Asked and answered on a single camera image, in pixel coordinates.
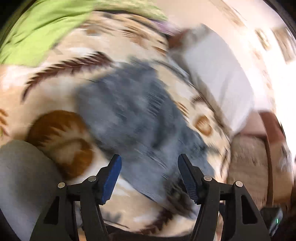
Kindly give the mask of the blue denim pants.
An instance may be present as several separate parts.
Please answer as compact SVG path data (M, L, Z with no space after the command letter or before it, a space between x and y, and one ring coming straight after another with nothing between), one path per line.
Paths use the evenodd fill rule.
M120 64L79 87L75 100L99 148L122 157L121 176L135 190L167 209L193 205L178 157L186 154L193 165L213 175L207 145L187 126L149 62Z

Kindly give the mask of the pink brown pillow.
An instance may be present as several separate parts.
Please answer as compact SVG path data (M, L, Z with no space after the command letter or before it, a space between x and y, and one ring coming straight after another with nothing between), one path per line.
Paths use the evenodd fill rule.
M251 135L256 137L266 137L266 130L262 118L258 111L252 111L244 128L240 131L241 135Z

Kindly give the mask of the cream leaf-pattern blanket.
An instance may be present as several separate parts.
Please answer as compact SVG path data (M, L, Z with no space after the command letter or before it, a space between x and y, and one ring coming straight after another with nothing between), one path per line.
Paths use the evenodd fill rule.
M68 184L122 157L103 219L122 230L188 234L199 207L181 189L178 156L224 182L230 143L213 109L168 58L143 16L95 11L35 68L1 68L1 145L20 140Z

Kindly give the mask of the light grey pillow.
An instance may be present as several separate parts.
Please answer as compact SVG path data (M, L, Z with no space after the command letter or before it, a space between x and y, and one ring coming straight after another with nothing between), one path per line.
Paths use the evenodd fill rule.
M168 40L170 57L189 75L229 136L245 126L254 106L253 91L229 45L204 24Z

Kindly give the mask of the lime green cloth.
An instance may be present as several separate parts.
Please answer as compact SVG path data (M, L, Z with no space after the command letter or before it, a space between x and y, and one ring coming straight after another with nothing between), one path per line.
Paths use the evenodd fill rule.
M36 1L1 46L1 64L37 67L47 52L94 10L95 1Z

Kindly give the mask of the green patterned quilt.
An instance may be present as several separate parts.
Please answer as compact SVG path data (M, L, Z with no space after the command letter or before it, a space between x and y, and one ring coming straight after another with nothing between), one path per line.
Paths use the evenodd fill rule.
M95 10L127 11L157 21L166 21L166 14L153 2L145 0L98 0Z

